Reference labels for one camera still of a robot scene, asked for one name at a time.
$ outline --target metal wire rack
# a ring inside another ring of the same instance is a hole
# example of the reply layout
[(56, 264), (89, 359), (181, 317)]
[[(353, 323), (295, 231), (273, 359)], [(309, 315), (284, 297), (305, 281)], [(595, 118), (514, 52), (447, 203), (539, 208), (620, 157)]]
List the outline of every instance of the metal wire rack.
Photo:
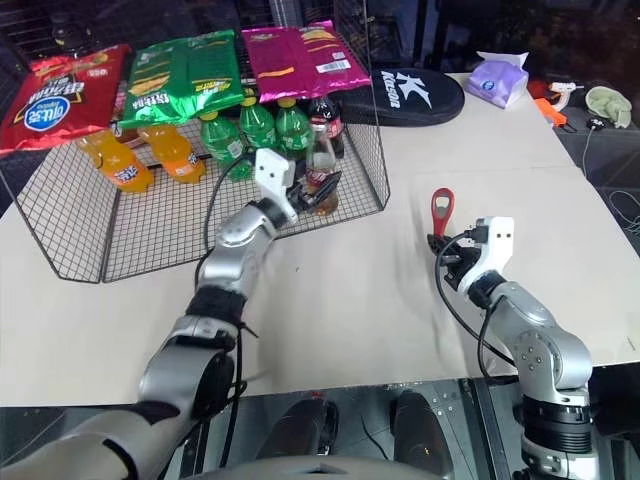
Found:
[[(137, 5), (148, 3), (136, 2)], [(242, 9), (238, 10), (238, 6), (249, 3), (259, 3), (264, 8), (254, 9), (251, 15), (243, 14)], [(274, 18), (279, 19), (278, 24), (332, 18), (338, 31), (351, 42), (362, 64), (370, 68), (363, 1), (344, 0), (331, 4), (326, 1), (298, 3), (288, 0), (279, 3), (289, 10), (276, 9), (277, 14), (274, 14), (273, 5), (266, 2), (235, 2), (236, 15), (225, 18), (233, 17), (237, 21), (235, 25), (243, 27), (247, 26), (247, 22), (273, 25), (276, 24)], [(179, 3), (182, 6), (194, 4), (196, 2)], [(177, 12), (186, 15), (185, 8), (178, 7)], [(2, 28), (2, 18), (0, 15), (0, 31), (6, 33)], [(179, 33), (175, 36), (204, 33), (216, 27), (225, 28), (222, 25), (211, 27), (206, 22), (202, 24), (202, 20), (200, 24), (196, 27), (189, 24), (186, 29), (176, 26), (174, 32)], [(140, 35), (123, 38), (127, 34), (134, 34), (127, 29), (128, 26), (125, 22), (120, 30), (105, 28), (101, 32), (102, 38), (108, 38), (111, 43), (128, 41), (134, 46), (145, 46), (146, 43), (174, 36), (165, 32), (164, 38), (148, 41), (147, 32), (142, 34), (142, 39)], [(56, 53), (47, 50), (42, 42), (37, 45), (38, 48), (24, 54), (25, 58), (37, 58), (43, 52)], [(25, 50), (24, 42), (14, 46), (20, 52)], [(242, 45), (239, 47), (238, 57), (243, 73), (250, 76), (246, 54)], [(363, 96), (363, 101), (374, 101), (370, 88), (359, 89), (359, 94)], [(0, 159), (0, 179), (60, 278), (91, 283), (112, 282), (194, 261), (204, 253), (202, 224), (213, 185), (220, 172), (200, 142), (200, 121), (192, 120), (179, 127), (179, 130), (191, 142), (194, 153), (206, 162), (206, 175), (195, 185), (177, 183), (159, 165), (155, 165), (150, 147), (141, 146), (135, 149), (136, 155), (151, 166), (155, 177), (154, 184), (144, 194), (123, 193), (116, 189), (93, 167), (89, 157), (73, 144), (49, 152), (17, 152)], [(346, 125), (344, 143), (345, 156), (338, 165), (343, 172), (338, 186), (338, 209), (327, 217), (303, 214), (299, 223), (283, 229), (281, 236), (344, 222), (384, 208), (389, 197), (389, 185), (377, 125)], [(15, 186), (16, 179), (24, 176), (25, 170), (29, 169), (35, 169), (35, 172), (20, 190)], [(211, 243), (220, 222), (248, 201), (257, 198), (258, 190), (253, 182), (225, 180), (210, 219)]]

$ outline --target logo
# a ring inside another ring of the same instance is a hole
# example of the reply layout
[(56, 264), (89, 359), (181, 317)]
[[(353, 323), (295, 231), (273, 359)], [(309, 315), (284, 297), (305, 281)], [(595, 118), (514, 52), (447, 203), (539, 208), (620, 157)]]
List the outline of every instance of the logo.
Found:
[(24, 115), (24, 126), (44, 132), (55, 127), (69, 113), (71, 104), (65, 97), (47, 97), (36, 101)]
[(400, 96), (396, 90), (396, 81), (404, 82), (398, 84), (398, 88), (404, 95), (405, 100), (409, 98), (409, 94), (411, 94), (411, 92), (414, 92), (420, 95), (420, 98), (429, 105), (429, 108), (433, 108), (431, 106), (429, 92), (425, 90), (425, 84), (421, 78), (413, 78), (410, 75), (404, 75), (400, 72), (396, 73), (396, 76), (394, 77), (393, 73), (385, 72), (384, 70), (381, 70), (380, 73), (382, 73), (382, 81), (384, 82), (385, 89), (387, 90), (389, 104), (393, 108), (400, 108)]

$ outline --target green soda bottle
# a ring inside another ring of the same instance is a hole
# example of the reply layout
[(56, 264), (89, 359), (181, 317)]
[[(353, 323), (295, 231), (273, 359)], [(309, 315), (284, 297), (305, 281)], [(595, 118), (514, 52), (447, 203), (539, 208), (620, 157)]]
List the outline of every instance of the green soda bottle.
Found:
[(279, 98), (278, 118), (276, 130), (280, 135), (280, 142), (285, 154), (296, 163), (306, 158), (307, 147), (312, 143), (313, 132), (309, 126), (309, 119), (296, 107), (295, 98)]
[[(200, 116), (200, 120), (200, 139), (221, 169), (226, 168), (244, 153), (238, 127), (229, 119), (219, 116), (218, 112), (211, 112)], [(229, 172), (229, 178), (234, 182), (250, 180), (252, 176), (253, 167), (248, 161), (241, 162)]]
[(275, 148), (278, 146), (273, 116), (257, 103), (253, 90), (245, 89), (245, 99), (240, 109), (240, 129), (254, 148)]

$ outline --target red bottle opener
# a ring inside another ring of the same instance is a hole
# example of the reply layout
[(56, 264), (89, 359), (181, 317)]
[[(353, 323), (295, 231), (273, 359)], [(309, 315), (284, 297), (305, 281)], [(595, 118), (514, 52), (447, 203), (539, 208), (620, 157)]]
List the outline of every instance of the red bottle opener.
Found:
[(444, 231), (453, 213), (454, 204), (455, 196), (448, 188), (442, 187), (433, 192), (433, 197), (431, 197), (431, 216), (433, 217), (434, 235), (444, 237)]

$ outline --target wire mesh basket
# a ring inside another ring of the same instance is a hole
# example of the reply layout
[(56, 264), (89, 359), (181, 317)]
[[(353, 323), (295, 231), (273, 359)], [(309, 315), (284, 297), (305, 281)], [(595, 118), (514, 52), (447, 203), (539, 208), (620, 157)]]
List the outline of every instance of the wire mesh basket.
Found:
[[(0, 3), (18, 4), (1, 0)], [(78, 8), (91, 10), (85, 18), (96, 18), (90, 15), (109, 16), (110, 29), (100, 30), (99, 26), (92, 26), (96, 29), (96, 36), (105, 44), (127, 42), (133, 47), (145, 47), (168, 38), (197, 35), (220, 28), (234, 27), (238, 30), (256, 25), (303, 25), (330, 18), (362, 65), (370, 69), (366, 8), (362, 0), (335, 1), (333, 4), (293, 0), (213, 2), (208, 9), (216, 10), (221, 4), (229, 4), (225, 8), (232, 14), (223, 16), (222, 20), (207, 9), (206, 2), (204, 5), (203, 2), (172, 2), (165, 10), (158, 2), (136, 2), (131, 8), (137, 13), (142, 14), (145, 9), (153, 12), (156, 24), (152, 32), (140, 30), (132, 20), (132, 12), (122, 12), (113, 3), (115, 13), (105, 14), (100, 3), (106, 2), (97, 2), (89, 7), (84, 3), (82, 6), (78, 4)], [(37, 12), (33, 11), (35, 7), (29, 8), (35, 17), (46, 16), (48, 12), (45, 7)], [(188, 17), (190, 21), (185, 21), (187, 26), (181, 27), (179, 22), (172, 21), (171, 30), (161, 32), (157, 21), (166, 19), (167, 12), (174, 12), (174, 17), (178, 18)], [(122, 28), (113, 28), (117, 22), (122, 22)], [(15, 57), (8, 63), (15, 65), (13, 76), (16, 77), (16, 72), (19, 74), (18, 70), (24, 69), (25, 59), (57, 52), (55, 45), (44, 41), (21, 43), (18, 39), (22, 37), (11, 30), (14, 26), (0, 23), (3, 41)], [(43, 27), (43, 37), (49, 33), (50, 27), (49, 30)], [(29, 49), (29, 45), (37, 45), (37, 48)], [(237, 50), (241, 70), (248, 77), (250, 69), (243, 45), (239, 44)], [(370, 88), (360, 88), (358, 92), (363, 103), (374, 102)], [(48, 152), (16, 152), (0, 159), (0, 180), (60, 278), (90, 283), (112, 282), (191, 262), (205, 253), (202, 225), (220, 170), (200, 141), (199, 120), (179, 127), (179, 131), (191, 142), (194, 153), (206, 162), (206, 175), (195, 185), (177, 183), (156, 165), (150, 147), (138, 147), (136, 155), (151, 167), (155, 176), (154, 184), (145, 194), (123, 193), (116, 189), (95, 169), (88, 156), (72, 143)], [(326, 217), (302, 214), (296, 225), (280, 232), (281, 236), (376, 213), (386, 205), (389, 185), (378, 126), (346, 124), (343, 138), (345, 155), (338, 161), (338, 168), (342, 170), (338, 209)], [(258, 198), (259, 192), (253, 182), (225, 180), (210, 219), (210, 242), (213, 244), (216, 226), (220, 222), (248, 201)]]

